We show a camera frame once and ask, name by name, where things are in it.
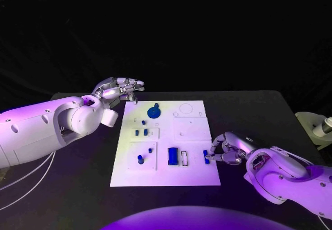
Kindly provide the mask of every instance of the table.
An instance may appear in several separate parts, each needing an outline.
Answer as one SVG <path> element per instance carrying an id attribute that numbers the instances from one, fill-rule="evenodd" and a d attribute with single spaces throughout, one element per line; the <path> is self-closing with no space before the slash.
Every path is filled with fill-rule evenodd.
<path id="1" fill-rule="evenodd" d="M 54 99 L 74 95 L 86 93 L 60 93 Z M 278 91 L 139 92 L 138 96 L 142 101 L 204 100 L 213 138 L 237 131 L 325 164 Z M 145 210 L 188 205 L 243 211 L 295 229 L 324 229 L 317 215 L 298 203 L 288 200 L 276 205 L 260 196 L 243 177 L 244 164 L 219 162 L 221 186 L 110 187 L 125 103 L 115 110 L 116 126 L 100 125 L 91 135 L 58 150 L 41 185 L 0 212 L 2 229 L 100 229 Z M 6 180 L 21 178 L 44 160 L 12 167 Z M 2 192 L 0 207 L 31 190 L 47 167 Z"/>

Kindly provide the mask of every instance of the black background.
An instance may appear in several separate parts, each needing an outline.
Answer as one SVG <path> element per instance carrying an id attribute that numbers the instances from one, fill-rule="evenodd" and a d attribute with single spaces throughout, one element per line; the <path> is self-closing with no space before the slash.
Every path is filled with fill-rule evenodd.
<path id="1" fill-rule="evenodd" d="M 90 92 L 110 76 L 149 92 L 278 90 L 330 116 L 325 4 L 0 1 L 0 110 Z"/>

